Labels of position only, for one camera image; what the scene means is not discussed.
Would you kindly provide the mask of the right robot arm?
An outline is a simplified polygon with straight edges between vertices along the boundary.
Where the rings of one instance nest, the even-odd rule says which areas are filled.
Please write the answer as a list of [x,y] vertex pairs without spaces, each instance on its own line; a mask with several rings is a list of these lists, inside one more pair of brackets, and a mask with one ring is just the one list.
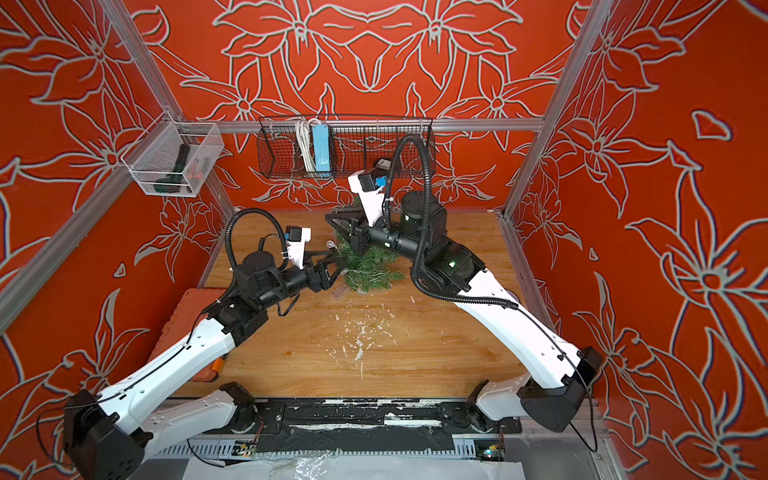
[[[392,184],[406,148],[421,162],[423,187],[407,193],[401,216],[392,217]],[[328,214],[326,221],[351,250],[373,247],[411,260],[410,278],[422,294],[458,306],[480,322],[525,367],[525,375],[479,383],[466,414],[476,429],[509,417],[527,417],[563,432],[583,405],[603,358],[592,347],[578,348],[529,312],[505,289],[486,264],[465,245],[449,238],[446,208],[432,193],[431,155],[424,140],[404,136],[393,154],[348,177],[360,203]]]

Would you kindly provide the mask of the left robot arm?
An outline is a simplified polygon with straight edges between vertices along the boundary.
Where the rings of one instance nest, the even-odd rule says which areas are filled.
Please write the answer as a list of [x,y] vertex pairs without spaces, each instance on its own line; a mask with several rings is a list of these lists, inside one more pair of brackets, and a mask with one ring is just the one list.
[[[274,227],[282,262],[258,248],[238,261],[232,246],[237,222],[260,215]],[[166,411],[160,405],[203,367],[249,339],[270,308],[284,317],[282,301],[296,303],[303,290],[330,289],[346,266],[336,248],[307,251],[308,229],[282,228],[260,208],[235,213],[224,230],[232,270],[227,289],[205,307],[190,332],[144,367],[92,394],[82,390],[64,407],[65,454],[84,479],[126,479],[155,453],[211,429],[250,429],[259,417],[253,397],[236,382]]]

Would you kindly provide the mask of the small green christmas tree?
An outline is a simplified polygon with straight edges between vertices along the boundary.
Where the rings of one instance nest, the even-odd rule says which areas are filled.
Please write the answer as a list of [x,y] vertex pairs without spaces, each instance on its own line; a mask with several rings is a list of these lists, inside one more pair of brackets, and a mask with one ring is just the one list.
[[332,228],[339,254],[346,259],[345,281],[350,289],[365,294],[390,289],[394,282],[405,279],[402,272],[391,268],[398,258],[395,253],[369,244],[364,253],[358,253],[351,246],[350,233],[339,233],[335,226]]

